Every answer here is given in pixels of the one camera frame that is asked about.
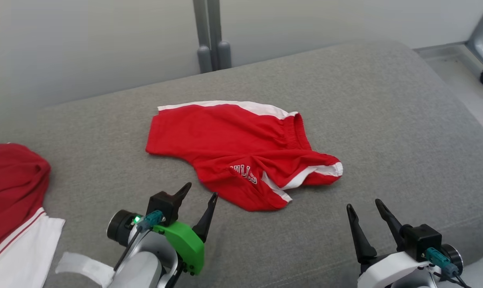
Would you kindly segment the red shorts with white stripes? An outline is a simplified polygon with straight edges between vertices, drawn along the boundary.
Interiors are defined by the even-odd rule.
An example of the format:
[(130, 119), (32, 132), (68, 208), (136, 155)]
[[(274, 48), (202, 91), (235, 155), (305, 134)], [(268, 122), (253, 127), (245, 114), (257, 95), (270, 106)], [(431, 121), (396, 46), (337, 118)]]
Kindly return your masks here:
[(300, 113), (249, 101), (159, 106), (145, 150), (187, 162), (208, 190), (251, 212), (280, 210), (287, 190), (343, 175), (338, 158), (312, 149)]

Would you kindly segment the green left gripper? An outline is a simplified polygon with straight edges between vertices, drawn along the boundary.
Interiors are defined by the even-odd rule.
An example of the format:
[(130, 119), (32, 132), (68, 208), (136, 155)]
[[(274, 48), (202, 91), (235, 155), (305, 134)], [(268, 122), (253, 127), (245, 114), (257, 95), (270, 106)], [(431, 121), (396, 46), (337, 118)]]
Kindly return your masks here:
[[(173, 195), (173, 203), (182, 203), (190, 188), (191, 182), (187, 182)], [(218, 193), (214, 192), (208, 201), (208, 207), (201, 219), (192, 228), (188, 224), (176, 221), (170, 226), (157, 225), (153, 231), (163, 233), (172, 248), (186, 264), (187, 272), (199, 275), (204, 266), (205, 248), (204, 243), (210, 230), (211, 220), (214, 216)]]

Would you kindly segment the red shirt with white sleeves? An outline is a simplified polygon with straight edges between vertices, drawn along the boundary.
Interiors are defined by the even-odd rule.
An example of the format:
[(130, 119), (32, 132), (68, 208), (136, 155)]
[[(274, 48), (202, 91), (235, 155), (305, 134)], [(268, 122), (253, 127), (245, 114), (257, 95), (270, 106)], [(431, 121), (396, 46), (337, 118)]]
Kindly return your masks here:
[(44, 210), (51, 166), (26, 146), (0, 144), (0, 288), (42, 288), (65, 220)]

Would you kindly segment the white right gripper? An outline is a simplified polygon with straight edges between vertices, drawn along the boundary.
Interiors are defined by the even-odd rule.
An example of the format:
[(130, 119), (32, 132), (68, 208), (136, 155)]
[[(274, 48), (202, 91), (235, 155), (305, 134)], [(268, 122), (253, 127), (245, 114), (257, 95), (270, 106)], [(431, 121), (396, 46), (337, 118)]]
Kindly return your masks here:
[[(397, 252), (380, 260), (370, 266), (359, 278), (357, 288), (384, 288), (398, 280), (413, 273), (418, 267), (429, 265), (428, 261), (416, 261), (413, 257), (404, 252), (404, 240), (401, 234), (402, 224), (393, 213), (387, 208), (381, 199), (375, 200), (375, 205), (381, 218), (387, 223), (394, 241), (397, 245)], [(348, 204), (346, 212), (349, 219), (349, 226), (352, 234), (355, 255), (359, 264), (370, 265), (377, 259), (377, 252), (371, 246), (359, 225), (359, 218), (353, 206)]]

